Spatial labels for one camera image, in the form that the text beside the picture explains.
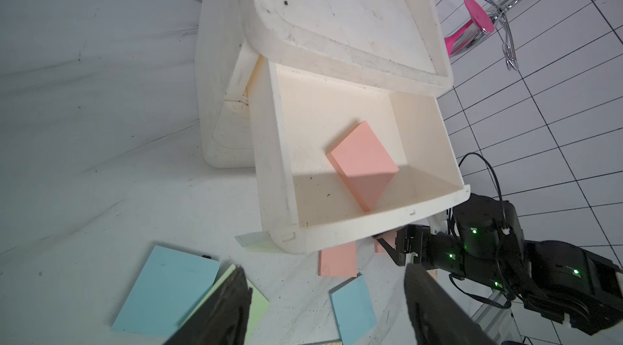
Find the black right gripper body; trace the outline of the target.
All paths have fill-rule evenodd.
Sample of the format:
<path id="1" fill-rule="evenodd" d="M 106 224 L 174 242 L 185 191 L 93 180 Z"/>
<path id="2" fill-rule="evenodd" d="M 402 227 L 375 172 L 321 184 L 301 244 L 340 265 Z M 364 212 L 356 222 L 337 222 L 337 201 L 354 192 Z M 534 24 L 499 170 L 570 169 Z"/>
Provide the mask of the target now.
<path id="1" fill-rule="evenodd" d="M 420 264 L 425 270 L 445 270 L 465 277 L 465 251 L 458 239 L 440 232 L 432 234 L 429 226 L 410 224 L 397 231 L 395 263 L 405 267 Z"/>

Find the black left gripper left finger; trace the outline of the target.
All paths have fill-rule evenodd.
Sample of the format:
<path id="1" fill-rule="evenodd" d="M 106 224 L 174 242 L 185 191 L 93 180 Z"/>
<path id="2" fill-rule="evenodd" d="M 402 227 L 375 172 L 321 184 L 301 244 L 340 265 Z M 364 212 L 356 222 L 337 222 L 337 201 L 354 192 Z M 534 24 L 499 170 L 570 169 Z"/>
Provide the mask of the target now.
<path id="1" fill-rule="evenodd" d="M 165 344 L 244 344 L 251 298 L 243 268 L 235 267 Z"/>

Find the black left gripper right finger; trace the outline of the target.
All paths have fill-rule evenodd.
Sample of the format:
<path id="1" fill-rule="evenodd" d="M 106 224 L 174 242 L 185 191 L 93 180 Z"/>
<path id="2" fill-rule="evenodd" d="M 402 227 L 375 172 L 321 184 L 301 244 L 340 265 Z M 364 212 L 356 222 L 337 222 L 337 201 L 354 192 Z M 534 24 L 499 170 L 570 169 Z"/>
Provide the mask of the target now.
<path id="1" fill-rule="evenodd" d="M 418 344 L 493 343 L 420 264 L 405 267 L 403 284 Z"/>

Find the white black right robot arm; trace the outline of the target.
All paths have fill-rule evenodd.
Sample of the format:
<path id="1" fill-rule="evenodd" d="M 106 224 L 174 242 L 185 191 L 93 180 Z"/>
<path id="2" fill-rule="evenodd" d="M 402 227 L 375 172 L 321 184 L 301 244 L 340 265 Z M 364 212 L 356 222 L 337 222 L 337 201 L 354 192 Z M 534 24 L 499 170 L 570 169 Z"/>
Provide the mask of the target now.
<path id="1" fill-rule="evenodd" d="M 395 264 L 445 270 L 519 299 L 546 319 L 595 335 L 622 321 L 622 269 L 564 241 L 525 239 L 514 206 L 472 194 L 454 207 L 449 231 L 407 225 L 382 243 Z"/>

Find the white pull-out drawer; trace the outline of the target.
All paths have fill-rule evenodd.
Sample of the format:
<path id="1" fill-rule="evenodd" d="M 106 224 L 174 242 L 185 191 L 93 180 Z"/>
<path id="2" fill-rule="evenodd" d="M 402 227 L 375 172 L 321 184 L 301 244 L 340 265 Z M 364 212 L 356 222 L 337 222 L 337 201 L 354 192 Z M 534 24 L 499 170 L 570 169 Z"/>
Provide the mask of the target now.
<path id="1" fill-rule="evenodd" d="M 358 241 L 470 196 L 433 97 L 266 59 L 247 91 L 261 223 L 283 252 Z"/>

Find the pink sticky note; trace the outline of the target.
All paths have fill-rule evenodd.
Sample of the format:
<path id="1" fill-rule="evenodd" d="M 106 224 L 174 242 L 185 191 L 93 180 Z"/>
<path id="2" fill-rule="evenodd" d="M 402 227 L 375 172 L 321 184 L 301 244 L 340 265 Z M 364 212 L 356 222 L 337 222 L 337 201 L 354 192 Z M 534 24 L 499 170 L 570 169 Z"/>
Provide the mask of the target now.
<path id="1" fill-rule="evenodd" d="M 381 235 L 375 236 L 374 238 L 374 250 L 375 254 L 386 254 L 387 251 L 384 248 L 382 241 L 384 241 L 391 249 L 395 249 L 396 247 L 396 231 L 390 231 L 382 233 Z"/>
<path id="2" fill-rule="evenodd" d="M 355 126 L 326 157 L 364 211 L 376 207 L 399 172 L 367 121 Z"/>
<path id="3" fill-rule="evenodd" d="M 342 244 L 319 252 L 318 275 L 354 278 L 358 274 L 356 242 Z"/>

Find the white plastic drawer cabinet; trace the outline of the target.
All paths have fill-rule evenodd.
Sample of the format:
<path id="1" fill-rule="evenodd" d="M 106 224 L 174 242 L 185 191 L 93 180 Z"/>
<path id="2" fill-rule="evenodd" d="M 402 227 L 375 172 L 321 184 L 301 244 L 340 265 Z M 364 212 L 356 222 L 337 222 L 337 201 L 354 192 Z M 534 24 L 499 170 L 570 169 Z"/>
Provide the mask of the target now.
<path id="1" fill-rule="evenodd" d="M 454 83 L 433 0 L 202 0 L 194 70 L 214 168 L 255 163 L 246 89 L 260 59 L 434 97 Z"/>

